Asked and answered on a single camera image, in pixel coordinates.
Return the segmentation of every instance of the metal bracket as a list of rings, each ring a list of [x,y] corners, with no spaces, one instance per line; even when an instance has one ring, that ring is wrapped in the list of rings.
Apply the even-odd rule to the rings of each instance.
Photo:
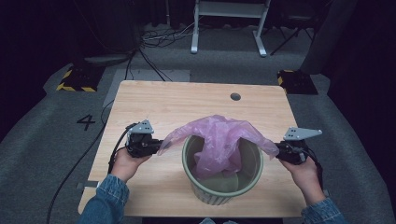
[[[128,133],[154,133],[154,130],[152,129],[149,120],[145,119],[132,127]]]
[[[286,141],[299,141],[304,140],[306,138],[314,137],[317,135],[321,135],[321,130],[311,130],[311,129],[302,129],[302,128],[294,128],[289,127],[283,139]]]

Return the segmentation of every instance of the denim sleeve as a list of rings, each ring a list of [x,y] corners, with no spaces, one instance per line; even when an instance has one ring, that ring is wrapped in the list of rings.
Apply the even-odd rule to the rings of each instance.
[[[107,175],[85,205],[78,223],[121,223],[129,190],[122,180]]]
[[[306,207],[301,215],[305,224],[347,223],[330,198]]]

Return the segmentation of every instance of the chair leg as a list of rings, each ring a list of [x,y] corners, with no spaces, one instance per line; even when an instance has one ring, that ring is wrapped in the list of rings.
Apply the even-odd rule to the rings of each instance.
[[[283,33],[282,28],[279,27],[278,29],[279,29],[280,33],[283,35],[283,38],[286,39],[285,33]]]
[[[308,33],[307,30],[305,30],[306,34],[309,36],[309,38],[311,39],[311,42],[314,41],[314,39],[312,38],[312,36]]]
[[[277,52],[280,48],[282,48],[286,43],[289,42],[289,40],[291,40],[295,35],[297,35],[302,29],[298,28],[292,35],[289,36],[289,38],[287,38],[285,41],[283,41],[283,43],[277,47],[276,49],[274,49],[274,51],[271,52],[271,56],[275,54],[275,52]]]

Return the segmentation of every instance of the cable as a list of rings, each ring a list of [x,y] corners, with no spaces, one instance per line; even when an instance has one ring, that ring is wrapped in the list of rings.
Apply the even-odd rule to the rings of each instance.
[[[188,36],[188,35],[192,35],[192,33],[187,33],[187,34],[183,34],[184,32],[186,32],[186,31],[190,31],[191,30],[191,27],[194,25],[194,22],[193,23],[191,23],[190,25],[188,25],[187,27],[185,27],[183,30],[181,30],[181,31],[175,31],[174,30],[174,32],[173,33],[171,33],[171,34],[167,34],[166,32],[167,31],[169,31],[169,29],[165,29],[165,31],[163,32],[163,34],[162,35],[157,35],[158,33],[157,33],[157,31],[159,31],[159,30],[157,30],[157,31],[147,31],[144,35],[143,35],[143,42],[144,42],[144,45],[145,45],[145,47],[148,47],[148,48],[157,48],[157,47],[160,47],[160,48],[164,48],[164,47],[167,47],[167,46],[169,46],[169,45],[171,45],[171,44],[173,44],[173,43],[175,43],[177,40],[180,40],[180,39],[182,39],[182,38],[184,38],[184,37],[186,37],[186,36]],[[151,43],[148,43],[147,41],[149,41],[149,40],[155,40],[155,39],[158,39],[158,43],[157,44],[151,44]],[[161,45],[162,43],[164,43],[164,41],[165,40],[168,40],[168,41],[171,41],[170,43],[168,43],[168,44],[165,44],[165,45]]]
[[[165,79],[163,78],[163,76],[160,73],[162,73],[165,77],[167,77],[170,81],[172,81],[172,79],[169,76],[167,76],[164,72],[162,72],[160,69],[158,69],[157,66],[152,61],[149,60],[148,56],[145,53],[143,53],[142,49],[139,49],[139,51],[142,54],[143,58],[145,59],[146,63],[148,63],[148,65],[150,65],[150,67],[158,74],[158,76],[163,81],[165,81]]]
[[[132,73],[131,69],[129,69],[129,73],[131,74],[132,80],[134,80],[134,74]]]
[[[103,108],[103,110],[102,110],[102,114],[100,115],[100,120],[102,121],[102,124],[103,124],[103,125],[106,125],[106,122],[103,121],[103,114],[105,113],[105,109],[106,109],[109,105],[111,105],[112,103],[114,103],[114,100],[110,101],[110,102]]]
[[[129,65],[131,64],[131,60],[132,60],[132,58],[129,59],[129,62],[128,62],[128,64],[126,65],[125,78],[124,78],[124,80],[126,80],[126,78],[128,77],[128,69],[129,69]]]
[[[50,203],[49,206],[49,210],[47,213],[47,224],[50,224],[50,214],[52,212],[52,207],[55,204],[55,200],[58,197],[59,192],[61,191],[62,186],[64,185],[64,183],[66,182],[66,180],[69,178],[69,176],[73,173],[73,171],[76,169],[76,167],[78,166],[78,164],[82,161],[82,159],[87,155],[87,153],[91,150],[91,148],[93,147],[93,145],[95,144],[95,142],[99,139],[100,135],[102,134],[102,132],[104,131],[106,125],[103,125],[102,129],[100,130],[99,134],[96,135],[96,137],[93,139],[92,143],[90,144],[90,146],[87,148],[87,150],[85,150],[85,152],[82,154],[82,156],[78,159],[78,161],[76,162],[76,164],[73,166],[73,168],[69,171],[69,173],[66,175],[66,177],[64,178],[64,180],[62,181],[61,185],[58,187],[58,189],[56,190],[54,196],[52,197],[52,201]]]
[[[309,156],[314,161],[315,165],[317,166],[318,181],[319,181],[321,189],[323,189],[323,167],[319,163],[317,156],[315,155],[315,152],[309,147],[307,148],[307,150],[302,149],[302,152],[305,155]]]
[[[107,171],[108,174],[110,174],[110,173],[111,173],[111,170],[113,170],[113,165],[114,165],[114,162],[115,162],[116,154],[117,154],[117,152],[120,150],[119,145],[120,145],[121,140],[123,139],[123,137],[125,136],[125,134],[127,134],[128,131],[129,131],[132,127],[134,127],[135,125],[136,125],[136,123],[133,123],[133,124],[129,125],[128,127],[126,127],[126,128],[125,128],[125,131],[124,131],[124,132],[122,133],[122,135],[120,136],[119,141],[118,141],[117,144],[114,146],[113,153],[111,153],[110,161],[108,162],[108,171]]]

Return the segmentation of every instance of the plastic bag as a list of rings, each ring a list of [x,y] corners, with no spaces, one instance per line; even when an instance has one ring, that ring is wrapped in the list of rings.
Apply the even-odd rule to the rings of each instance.
[[[255,143],[270,159],[279,153],[276,145],[262,136],[249,122],[214,115],[192,121],[169,133],[157,154],[162,155],[170,146],[184,141],[190,135],[205,139],[203,150],[194,155],[197,164],[194,170],[200,179],[219,172],[230,175],[240,171],[239,138]]]

